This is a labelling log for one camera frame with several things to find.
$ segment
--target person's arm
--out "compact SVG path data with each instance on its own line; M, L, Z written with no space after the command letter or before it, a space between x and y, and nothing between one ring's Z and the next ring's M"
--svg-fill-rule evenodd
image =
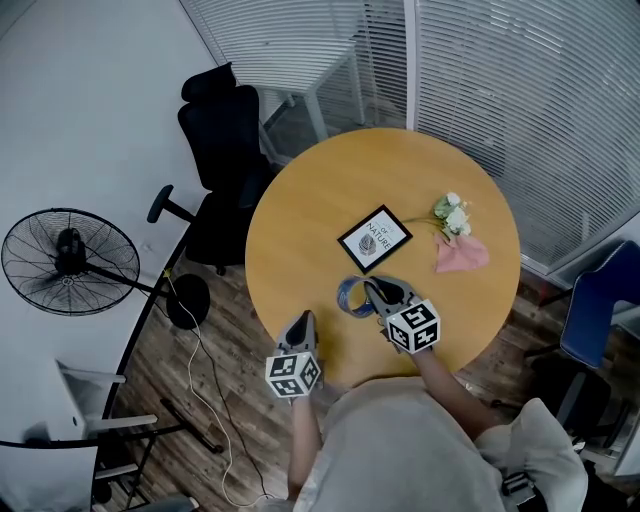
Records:
M293 423L293 444L287 484L289 487L288 499L295 501L307 481L316 455L322 447L318 419L310 397L301 396L293 401L291 421Z
M421 350L411 357L429 394L453 416L472 441L485 430L501 424L493 411L469 393L431 350Z

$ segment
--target gray shirt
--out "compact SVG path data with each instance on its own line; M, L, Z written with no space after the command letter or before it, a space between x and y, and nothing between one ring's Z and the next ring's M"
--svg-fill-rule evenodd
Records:
M371 381L331 408L324 435L295 505L266 500L263 512L503 511L503 476L523 469L550 512L579 511L586 495L582 463L538 399L474 443L421 379Z

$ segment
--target pink paper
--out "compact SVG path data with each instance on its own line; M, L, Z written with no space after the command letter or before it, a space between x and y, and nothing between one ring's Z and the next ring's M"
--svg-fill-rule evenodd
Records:
M435 242L438 246L436 272L473 270L489 263L489 251L472 236L458 235L449 240L442 233L436 233Z

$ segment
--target framed sign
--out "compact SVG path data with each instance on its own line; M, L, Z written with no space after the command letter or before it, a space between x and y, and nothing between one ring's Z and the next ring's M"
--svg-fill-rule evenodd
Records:
M360 271L366 274L412 236L395 215L382 205L338 238L338 242Z

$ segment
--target tape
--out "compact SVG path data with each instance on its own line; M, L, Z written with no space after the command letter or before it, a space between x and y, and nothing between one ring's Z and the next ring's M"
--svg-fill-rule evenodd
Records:
M373 304L371 304L368 299L365 300L364 304L355 309L351 309L349 307L349 295L351 294L351 290L353 290L353 287L358 283L363 282L369 283L378 288L378 285L373 279L361 276L347 277L340 283L340 286L338 286L338 306L342 311L349 313L351 316L355 316L356 318L365 318L375 311L373 309Z

